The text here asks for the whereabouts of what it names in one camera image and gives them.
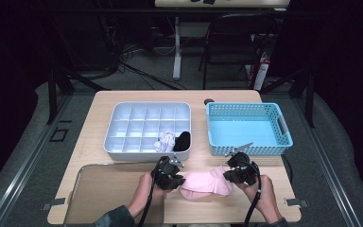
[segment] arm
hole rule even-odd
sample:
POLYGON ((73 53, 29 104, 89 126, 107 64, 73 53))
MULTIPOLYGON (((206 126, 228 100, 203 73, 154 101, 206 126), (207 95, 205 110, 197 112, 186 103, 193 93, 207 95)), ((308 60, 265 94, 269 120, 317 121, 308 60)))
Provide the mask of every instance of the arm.
MULTIPOLYGON (((288 226, 287 221, 282 217, 276 204, 272 179, 267 175, 261 175, 261 183, 261 199, 258 201, 255 208, 261 212, 269 226, 288 226)), ((251 202, 254 200, 258 189, 258 182, 251 186, 245 183, 236 183, 236 186, 244 191, 251 202)))
MULTIPOLYGON (((151 188, 152 178, 149 172, 144 173, 140 177, 137 189, 134 192, 134 196, 128 206, 119 206, 112 211, 103 215, 100 219, 94 222, 93 226, 109 226, 109 227, 130 227, 134 226, 134 219, 141 214, 147 203, 147 198, 151 188)), ((152 202, 155 204, 171 190, 162 190, 155 185, 152 192, 152 202)))

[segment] white storage box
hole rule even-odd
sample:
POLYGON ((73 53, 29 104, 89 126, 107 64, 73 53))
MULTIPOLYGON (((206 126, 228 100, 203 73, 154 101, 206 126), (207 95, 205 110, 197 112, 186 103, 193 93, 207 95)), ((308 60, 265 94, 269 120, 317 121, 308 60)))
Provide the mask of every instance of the white storage box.
POLYGON ((184 102, 121 102, 112 113, 104 149, 118 161, 158 161, 162 156, 186 160, 190 147, 184 151, 159 152, 154 143, 164 132, 173 131, 176 139, 190 132, 191 109, 184 102))

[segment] blue plastic basket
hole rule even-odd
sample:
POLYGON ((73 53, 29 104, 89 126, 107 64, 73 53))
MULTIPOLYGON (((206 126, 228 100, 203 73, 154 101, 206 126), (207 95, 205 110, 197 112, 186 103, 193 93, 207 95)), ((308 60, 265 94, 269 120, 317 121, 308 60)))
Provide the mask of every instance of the blue plastic basket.
POLYGON ((224 155, 251 142, 241 151, 278 155, 293 145, 276 103, 210 102, 206 115, 212 155, 224 155))

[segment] basket handle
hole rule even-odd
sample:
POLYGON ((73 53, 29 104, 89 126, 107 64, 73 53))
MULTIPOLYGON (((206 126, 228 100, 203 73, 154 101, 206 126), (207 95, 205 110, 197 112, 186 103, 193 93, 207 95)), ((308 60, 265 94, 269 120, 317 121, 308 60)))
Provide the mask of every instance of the basket handle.
POLYGON ((282 130, 282 134, 285 134, 288 131, 287 124, 285 123, 285 118, 280 115, 278 118, 279 128, 282 130))

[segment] sleeve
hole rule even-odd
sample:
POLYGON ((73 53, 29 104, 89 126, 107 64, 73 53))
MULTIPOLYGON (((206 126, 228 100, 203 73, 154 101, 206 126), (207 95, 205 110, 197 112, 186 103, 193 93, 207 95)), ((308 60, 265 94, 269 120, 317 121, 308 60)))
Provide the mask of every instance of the sleeve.
POLYGON ((134 218, 129 209, 122 205, 103 215, 90 227, 130 227, 134 225, 134 218))
POLYGON ((266 227, 288 227, 287 220, 285 218, 281 218, 280 220, 273 222, 266 227))

